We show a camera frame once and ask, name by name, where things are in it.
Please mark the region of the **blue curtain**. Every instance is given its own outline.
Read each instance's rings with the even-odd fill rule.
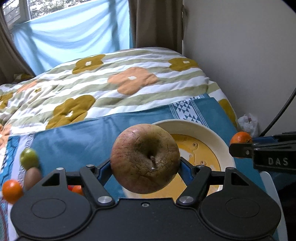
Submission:
[[[18,24],[12,34],[36,75],[74,59],[128,49],[128,0],[89,1]]]

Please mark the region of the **apple stem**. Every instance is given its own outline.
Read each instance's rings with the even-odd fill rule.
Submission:
[[[155,163],[155,157],[154,156],[150,156],[150,159],[153,163]]]

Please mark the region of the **white wall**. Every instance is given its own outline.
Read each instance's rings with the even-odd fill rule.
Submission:
[[[184,55],[263,130],[296,87],[296,14],[281,0],[184,0]],[[296,99],[268,134],[296,131]]]

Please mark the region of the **apple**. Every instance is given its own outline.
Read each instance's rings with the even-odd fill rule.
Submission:
[[[29,170],[32,167],[39,167],[39,158],[32,148],[25,148],[20,154],[20,164]]]
[[[111,169],[127,190],[148,194],[164,188],[180,165],[179,148],[159,126],[139,124],[124,130],[111,151]]]
[[[32,167],[26,171],[24,180],[24,189],[26,191],[30,190],[36,183],[41,181],[42,174],[37,167]]]

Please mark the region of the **white plate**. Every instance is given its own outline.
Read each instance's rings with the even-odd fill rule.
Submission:
[[[211,129],[190,120],[162,120],[153,123],[166,130],[171,135],[179,134],[196,138],[207,145],[215,154],[221,171],[226,167],[235,167],[233,157],[229,154],[228,145]]]

